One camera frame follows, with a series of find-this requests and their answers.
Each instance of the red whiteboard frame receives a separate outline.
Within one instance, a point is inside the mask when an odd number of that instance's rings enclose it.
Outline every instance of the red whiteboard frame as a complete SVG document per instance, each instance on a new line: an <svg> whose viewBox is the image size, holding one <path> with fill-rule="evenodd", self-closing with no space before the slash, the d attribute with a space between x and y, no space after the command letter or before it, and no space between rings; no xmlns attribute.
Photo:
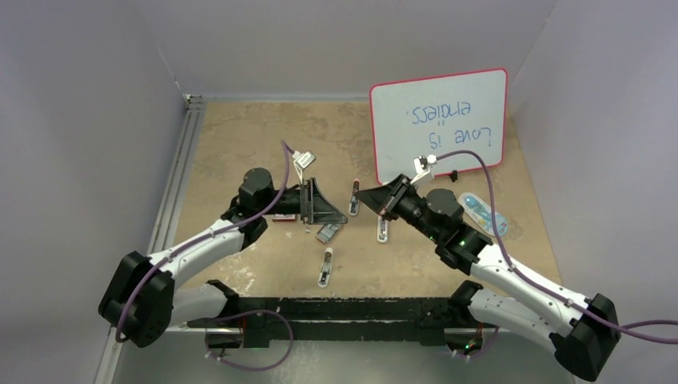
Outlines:
<svg viewBox="0 0 678 384"><path fill-rule="evenodd" d="M501 158L499 159L499 162L497 164L492 164L491 166L488 166L488 168L492 168L494 166L500 165L504 161L504 150L505 150L505 139L506 139L506 108L507 105L509 104L509 72L506 71L505 68L490 68L487 70L470 70L468 72L460 72L458 74L442 74L438 76L429 76L427 78L410 78L409 80L399 80L396 82L380 82L378 84L375 84L372 86L372 88L369 89L369 118L372 121L372 148L374 152L374 172L377 174L377 182L379 185L383 185L384 183L379 179L379 168L377 168L377 135L374 130L374 112L373 112L373 105L372 105L372 91L377 88L378 86L390 86L393 84L401 84L403 82L420 82L423 80L431 80L434 78L451 78L454 76L463 76L465 74L480 74L483 72L493 72L495 70L503 70L504 73L506 74L506 85L504 86L504 126L502 127L501 131ZM482 167L479 166L477 168L472 168L470 170L481 170ZM451 174L452 172L448 172L446 174L436 174L435 177L438 176L447 176Z"/></svg>

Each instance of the wooden table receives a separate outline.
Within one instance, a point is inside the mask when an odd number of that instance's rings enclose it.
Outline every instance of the wooden table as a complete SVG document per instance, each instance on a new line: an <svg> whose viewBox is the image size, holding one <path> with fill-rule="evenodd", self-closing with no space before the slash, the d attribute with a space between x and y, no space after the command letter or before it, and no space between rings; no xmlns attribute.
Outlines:
<svg viewBox="0 0 678 384"><path fill-rule="evenodd" d="M352 181L377 186L372 128L366 102L212 102L202 127L175 242L204 230L237 194L242 176L264 167L278 186L285 163L280 141L311 150L318 159L305 176L315 176L320 191L347 214ZM509 253L554 282L560 276L548 242L515 129L506 122L504 161L493 168L497 209L508 220L503 237ZM298 182L290 172L288 185ZM482 171L460 174L452 183L437 178L422 188L470 191L488 201ZM325 245L301 222L272 222L261 238L240 254L214 263L186 287L218 278L245 296L427 297L449 296L469 278L449 269L431 242L404 221L390 222L389 241L377 242L377 216L362 206L349 217L330 246L332 278L317 285Z"/></svg>

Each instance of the white connector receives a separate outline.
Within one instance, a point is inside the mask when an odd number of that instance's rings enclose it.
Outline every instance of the white connector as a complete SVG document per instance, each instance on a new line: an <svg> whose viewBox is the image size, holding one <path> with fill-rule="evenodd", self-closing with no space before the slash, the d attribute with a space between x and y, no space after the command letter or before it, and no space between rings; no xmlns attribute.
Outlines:
<svg viewBox="0 0 678 384"><path fill-rule="evenodd" d="M297 166L300 170L305 170L316 161L316 156L310 151L301 153L298 150L295 150L294 154L292 155L292 159L294 160L295 166Z"/></svg>
<svg viewBox="0 0 678 384"><path fill-rule="evenodd" d="M436 175L433 173L433 164L437 163L438 159L432 154L414 159L414 170L417 172L417 175L412 179L411 184L415 189L418 189L424 184L428 184L435 178Z"/></svg>

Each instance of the white wall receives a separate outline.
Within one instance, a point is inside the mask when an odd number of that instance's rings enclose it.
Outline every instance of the white wall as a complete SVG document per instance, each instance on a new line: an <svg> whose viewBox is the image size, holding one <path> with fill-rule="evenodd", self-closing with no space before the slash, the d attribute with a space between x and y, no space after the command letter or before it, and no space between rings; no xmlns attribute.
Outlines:
<svg viewBox="0 0 678 384"><path fill-rule="evenodd" d="M512 78L556 0L137 3L185 93L277 98L498 66Z"/></svg>
<svg viewBox="0 0 678 384"><path fill-rule="evenodd" d="M560 0L508 98L564 282L623 323L678 319L677 14ZM677 348L623 337L599 382L676 382Z"/></svg>
<svg viewBox="0 0 678 384"><path fill-rule="evenodd" d="M146 249L181 94L126 0L0 11L0 382L91 383L120 258Z"/></svg>

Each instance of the whiteboard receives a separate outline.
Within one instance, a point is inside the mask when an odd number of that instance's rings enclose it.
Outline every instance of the whiteboard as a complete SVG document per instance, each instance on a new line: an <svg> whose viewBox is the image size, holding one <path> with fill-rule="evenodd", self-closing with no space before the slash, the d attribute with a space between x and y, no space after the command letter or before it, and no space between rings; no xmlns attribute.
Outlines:
<svg viewBox="0 0 678 384"><path fill-rule="evenodd" d="M504 116L508 75L504 69L377 84L369 92L377 181L398 174L410 178L413 160L472 150L495 166L504 156ZM438 162L436 176L475 170L469 154Z"/></svg>

